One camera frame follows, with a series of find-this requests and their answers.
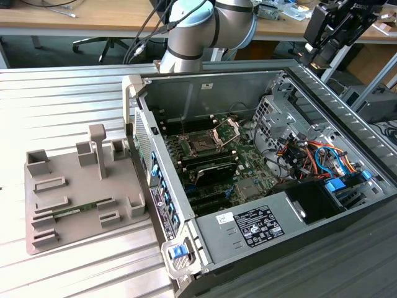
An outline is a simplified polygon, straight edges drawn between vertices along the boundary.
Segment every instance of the blue wire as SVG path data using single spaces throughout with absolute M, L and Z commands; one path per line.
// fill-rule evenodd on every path
M 332 153 L 335 155 L 336 160 L 337 160 L 337 162 L 339 163 L 339 166 L 341 166 L 341 169 L 343 170 L 343 172 L 344 172 L 345 174 L 350 174 L 350 171 L 343 165 L 343 163 L 342 163 L 342 161 L 341 161 L 339 155 L 336 153 L 336 151 L 335 151 L 334 149 L 332 149 L 332 148 L 327 147 L 327 146 L 319 147 L 319 148 L 316 150 L 316 154 L 314 155 L 314 157 L 316 158 L 316 163 L 317 163 L 317 165 L 318 165 L 321 169 L 323 169 L 323 170 L 325 170 L 326 172 L 328 172 L 328 173 L 331 175 L 331 178 L 334 177 L 333 173 L 332 173 L 330 170 L 328 170 L 327 168 L 323 167 L 323 166 L 321 165 L 321 163 L 319 162 L 319 159 L 318 159 L 318 152 L 319 152 L 320 149 L 322 149 L 322 148 L 328 149 L 330 152 L 332 152 Z

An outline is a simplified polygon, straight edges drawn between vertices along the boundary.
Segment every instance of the cardboard box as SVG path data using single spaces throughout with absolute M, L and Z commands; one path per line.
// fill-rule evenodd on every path
M 364 84 L 369 84 L 395 53 L 397 45 L 365 44 L 347 66 L 347 70 Z M 397 68 L 391 71 L 382 83 L 387 84 L 396 73 Z

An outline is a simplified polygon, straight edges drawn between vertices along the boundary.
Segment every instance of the office chair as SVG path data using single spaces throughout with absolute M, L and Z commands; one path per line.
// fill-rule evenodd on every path
M 106 57 L 107 51 L 109 48 L 114 48 L 115 43 L 120 45 L 121 47 L 128 50 L 128 45 L 121 41 L 121 39 L 130 39 L 130 38 L 118 38 L 118 37 L 93 37 L 93 38 L 86 38 L 83 40 L 78 40 L 77 42 L 73 42 L 72 50 L 75 53 L 81 53 L 79 50 L 79 45 L 84 45 L 86 43 L 93 43 L 93 42 L 106 42 L 105 48 L 102 51 L 102 55 L 99 57 L 99 63 L 102 64 Z

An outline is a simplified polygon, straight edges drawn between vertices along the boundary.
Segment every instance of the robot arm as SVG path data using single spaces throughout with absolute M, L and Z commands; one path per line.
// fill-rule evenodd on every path
M 351 46 L 377 19 L 374 12 L 386 0 L 344 0 L 320 3 L 314 9 L 304 38 L 304 66 L 327 68 L 343 46 Z
M 195 9 L 201 0 L 178 0 L 170 21 L 178 21 Z M 252 40 L 256 16 L 250 0 L 207 1 L 200 9 L 170 31 L 160 73 L 202 70 L 204 48 L 244 48 Z

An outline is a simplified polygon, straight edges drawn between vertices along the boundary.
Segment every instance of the green circuit board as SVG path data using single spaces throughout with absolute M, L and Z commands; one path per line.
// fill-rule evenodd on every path
M 222 123 L 216 128 L 218 139 L 225 144 L 236 136 L 236 129 L 239 135 L 224 146 L 216 142 L 212 129 L 164 136 L 189 202 L 199 215 L 264 197 L 277 182 L 277 178 L 264 163 L 262 155 L 252 144 L 247 131 L 239 125 L 233 127 L 228 123 L 228 119 L 231 118 L 227 116 L 216 118 L 218 123 Z M 233 175 L 222 181 L 197 186 L 197 172 L 214 166 L 218 160 L 214 158 L 217 153 L 231 151 L 233 156 L 225 164 L 237 164 Z M 203 162 L 194 169 L 181 167 L 181 160 L 189 161 L 196 157 L 203 157 L 208 162 Z

